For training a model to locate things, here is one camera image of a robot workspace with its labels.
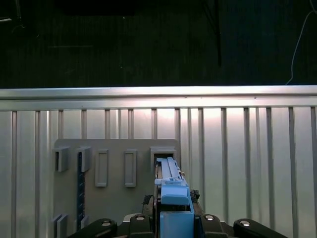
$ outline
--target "dark background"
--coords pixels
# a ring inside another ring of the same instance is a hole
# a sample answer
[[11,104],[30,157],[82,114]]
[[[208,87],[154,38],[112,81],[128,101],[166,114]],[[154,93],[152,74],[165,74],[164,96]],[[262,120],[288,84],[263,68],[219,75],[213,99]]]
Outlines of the dark background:
[[[309,0],[220,0],[219,66],[201,0],[21,1],[25,28],[0,23],[0,88],[284,85],[312,10]],[[104,16],[74,15],[88,10]],[[290,85],[317,82],[316,26],[311,14]]]

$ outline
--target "gray panel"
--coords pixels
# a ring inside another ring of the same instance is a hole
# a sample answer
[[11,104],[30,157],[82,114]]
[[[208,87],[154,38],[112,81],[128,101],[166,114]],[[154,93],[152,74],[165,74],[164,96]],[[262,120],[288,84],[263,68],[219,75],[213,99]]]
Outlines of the gray panel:
[[175,109],[158,109],[158,139],[175,139]]
[[272,108],[275,229],[293,237],[288,108]]
[[191,183],[191,164],[189,147],[188,109],[180,109],[180,167],[186,175],[186,181]]
[[[95,184],[95,166],[85,173],[85,214],[91,221],[110,217],[121,222],[126,214],[142,211],[144,195],[153,193],[154,173],[150,167],[151,146],[173,146],[179,154],[179,145],[176,140],[100,140],[62,139],[55,143],[58,146],[70,146],[71,166],[64,173],[55,173],[54,176],[54,216],[58,214],[68,215],[68,235],[73,232],[73,224],[76,219],[76,184],[77,184],[77,153],[80,146],[90,146],[93,151],[93,160],[103,148],[107,148],[108,179],[107,187],[91,186]],[[124,151],[134,148],[137,153],[137,173],[135,187],[125,187],[125,160]]]
[[104,139],[105,138],[105,111],[87,110],[87,138]]
[[63,138],[74,139],[81,138],[81,111],[64,111],[63,112]]
[[294,108],[298,237],[316,237],[311,108]]
[[205,213],[224,221],[221,109],[204,109]]
[[151,109],[133,111],[133,138],[151,139],[152,138],[152,111]]
[[39,237],[52,233],[51,217],[53,215],[53,168],[51,149],[58,139],[58,111],[40,113],[40,214]]
[[0,112],[0,232],[11,238],[12,112]]
[[229,223],[247,216],[243,108],[227,109]]
[[16,237],[35,237],[35,112],[17,113]]
[[268,146],[267,146],[267,113],[266,108],[259,108],[258,147],[260,160],[260,219],[263,225],[270,227],[269,185],[268,185]]
[[124,152],[124,185],[126,187],[137,185],[137,153],[135,149]]

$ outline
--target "blue object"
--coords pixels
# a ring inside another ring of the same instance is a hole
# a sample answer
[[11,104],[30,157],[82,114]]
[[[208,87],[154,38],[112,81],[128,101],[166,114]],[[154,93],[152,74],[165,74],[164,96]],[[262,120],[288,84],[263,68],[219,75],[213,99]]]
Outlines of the blue object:
[[160,162],[162,167],[162,179],[155,180],[155,185],[161,186],[161,204],[190,208],[190,211],[160,212],[160,237],[193,238],[194,207],[189,185],[180,174],[180,168],[172,157],[158,158],[157,162]]
[[80,230],[80,222],[85,217],[85,173],[82,172],[82,152],[77,157],[77,219],[76,229]]

